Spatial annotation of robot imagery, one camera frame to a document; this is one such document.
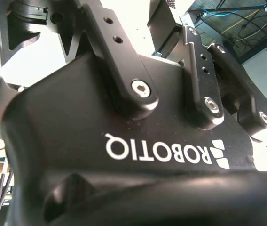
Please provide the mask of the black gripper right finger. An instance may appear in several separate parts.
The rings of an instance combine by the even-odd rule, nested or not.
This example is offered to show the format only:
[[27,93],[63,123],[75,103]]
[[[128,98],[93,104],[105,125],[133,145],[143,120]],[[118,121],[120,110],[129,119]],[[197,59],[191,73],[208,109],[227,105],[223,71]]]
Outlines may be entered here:
[[204,130],[222,124],[227,106],[239,104],[237,122],[253,139],[267,143],[267,98],[222,45],[202,45],[195,28],[182,28],[186,112]]

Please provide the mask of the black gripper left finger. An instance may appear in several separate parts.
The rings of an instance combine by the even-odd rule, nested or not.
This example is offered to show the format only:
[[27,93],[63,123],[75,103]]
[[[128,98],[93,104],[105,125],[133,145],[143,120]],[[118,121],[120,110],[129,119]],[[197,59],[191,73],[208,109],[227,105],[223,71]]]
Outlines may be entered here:
[[98,0],[14,0],[9,6],[21,31],[57,33],[67,63],[92,51],[120,113],[147,117],[154,111],[155,84],[113,10]]

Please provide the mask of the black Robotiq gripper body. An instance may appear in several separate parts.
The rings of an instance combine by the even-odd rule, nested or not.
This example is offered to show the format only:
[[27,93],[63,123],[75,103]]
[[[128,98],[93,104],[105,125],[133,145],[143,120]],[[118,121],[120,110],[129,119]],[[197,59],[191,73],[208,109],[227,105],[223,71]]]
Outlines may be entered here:
[[10,226],[267,226],[267,172],[230,114],[212,130],[185,115],[185,72],[142,58],[159,102],[115,111],[91,54],[17,95],[2,134],[16,185]]

